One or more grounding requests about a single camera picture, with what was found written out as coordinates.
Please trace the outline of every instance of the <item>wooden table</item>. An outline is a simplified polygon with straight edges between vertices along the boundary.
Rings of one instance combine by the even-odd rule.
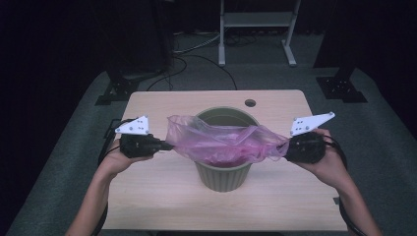
[[[254,107],[245,105],[256,101]],[[289,137],[294,117],[312,115],[300,90],[148,91],[132,94],[124,119],[147,115],[164,140],[167,117],[232,106]],[[335,189],[286,161],[253,164],[243,185],[228,193],[207,188],[193,161],[161,151],[111,183],[104,229],[218,231],[345,231]]]

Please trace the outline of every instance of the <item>black stand leg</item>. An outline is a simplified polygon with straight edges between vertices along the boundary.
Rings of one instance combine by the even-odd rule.
[[[326,99],[342,99],[343,102],[356,103],[368,102],[362,92],[350,83],[350,76],[355,69],[354,66],[340,67],[334,77],[317,77],[316,80],[322,88]]]
[[[103,95],[99,96],[95,105],[110,105],[112,101],[127,101],[132,92],[138,89],[139,82],[125,79],[114,66],[107,67],[110,83]]]

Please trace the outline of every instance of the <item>green trash can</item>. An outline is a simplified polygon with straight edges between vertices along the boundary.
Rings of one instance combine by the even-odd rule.
[[[258,121],[245,111],[233,107],[214,107],[197,115],[209,125],[216,126],[258,126]],[[215,167],[195,162],[200,178],[210,189],[217,192],[230,192],[239,188],[246,179],[252,163],[235,167]]]

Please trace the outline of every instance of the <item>pink plastic bag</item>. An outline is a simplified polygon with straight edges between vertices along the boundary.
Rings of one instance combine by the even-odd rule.
[[[165,141],[179,154],[216,167],[279,160],[289,140],[264,126],[210,126],[196,116],[168,117]]]

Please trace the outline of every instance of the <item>power cord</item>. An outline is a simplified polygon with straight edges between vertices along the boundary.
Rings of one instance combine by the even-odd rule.
[[[166,80],[167,78],[168,78],[168,83],[169,83],[169,87],[170,87],[170,90],[172,90],[173,89],[173,85],[171,84],[171,77],[173,77],[173,76],[176,76],[176,75],[178,75],[178,74],[181,74],[183,71],[185,71],[185,69],[187,68],[187,62],[184,60],[184,59],[181,59],[181,58],[178,58],[178,57],[174,57],[174,59],[177,59],[177,60],[180,60],[180,61],[182,61],[183,63],[184,63],[184,67],[179,71],[179,72],[177,72],[177,73],[174,73],[174,74],[172,74],[172,75],[169,75],[169,73],[168,73],[168,76],[165,76],[165,77],[162,77],[162,78],[160,78],[160,79],[158,79],[157,81],[155,81],[155,82],[153,82],[148,88],[147,88],[147,91],[150,91],[150,89],[154,86],[154,85],[156,85],[157,83],[159,83],[160,81],[163,81],[163,80]]]
[[[216,66],[217,68],[219,68],[220,70],[222,70],[223,72],[225,72],[230,77],[230,79],[233,82],[233,86],[235,87],[236,90],[238,90],[238,88],[236,86],[236,82],[235,82],[233,76],[228,71],[226,71],[223,67],[219,66],[216,62],[213,62],[212,60],[210,60],[210,59],[208,59],[208,58],[206,58],[204,56],[199,56],[199,55],[182,55],[182,57],[198,57],[198,58],[201,58],[201,59],[204,59],[206,61],[211,62],[211,64],[213,64],[214,66]]]

